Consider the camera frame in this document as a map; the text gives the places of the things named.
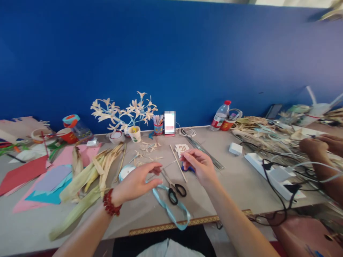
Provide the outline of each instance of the bottle label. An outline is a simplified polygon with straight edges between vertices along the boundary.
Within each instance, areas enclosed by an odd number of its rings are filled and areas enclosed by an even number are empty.
[[[223,124],[223,121],[224,121],[224,118],[221,118],[221,117],[215,115],[211,125],[212,125],[212,127],[218,128]]]

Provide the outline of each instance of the black scissors handle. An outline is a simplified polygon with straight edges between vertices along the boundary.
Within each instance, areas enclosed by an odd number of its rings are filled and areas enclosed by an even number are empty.
[[[177,205],[179,202],[179,200],[176,197],[176,194],[172,188],[169,188],[169,190],[168,190],[168,198],[169,198],[169,201],[171,202],[172,205]]]
[[[186,192],[186,189],[183,186],[181,186],[180,184],[175,184],[174,186],[175,186],[176,191],[180,194],[180,196],[186,197],[187,192]]]

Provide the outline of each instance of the purple paper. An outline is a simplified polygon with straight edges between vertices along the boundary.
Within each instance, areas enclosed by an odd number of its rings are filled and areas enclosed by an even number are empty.
[[[52,191],[69,173],[71,165],[60,165],[46,173],[45,177],[37,183],[34,190]]]

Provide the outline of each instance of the red beaded bracelet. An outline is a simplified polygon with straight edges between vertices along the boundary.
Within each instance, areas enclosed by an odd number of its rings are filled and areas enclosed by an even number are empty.
[[[104,199],[103,199],[103,203],[105,206],[105,210],[106,212],[113,216],[119,216],[120,215],[120,208],[122,207],[122,205],[118,206],[118,207],[114,207],[113,203],[112,203],[112,191],[113,189],[111,188],[110,191],[108,191],[105,195],[104,195]]]

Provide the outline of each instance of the clear plastic container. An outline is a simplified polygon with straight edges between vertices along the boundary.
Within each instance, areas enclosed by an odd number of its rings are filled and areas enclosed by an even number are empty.
[[[71,128],[71,131],[79,140],[87,138],[83,143],[87,143],[87,141],[94,138],[91,130],[80,120],[77,114],[64,117],[63,124],[65,127]]]
[[[231,104],[231,101],[226,100],[224,102],[224,105],[219,107],[210,125],[210,130],[218,131],[220,129],[220,126],[223,124],[224,119],[229,113],[230,104]]]

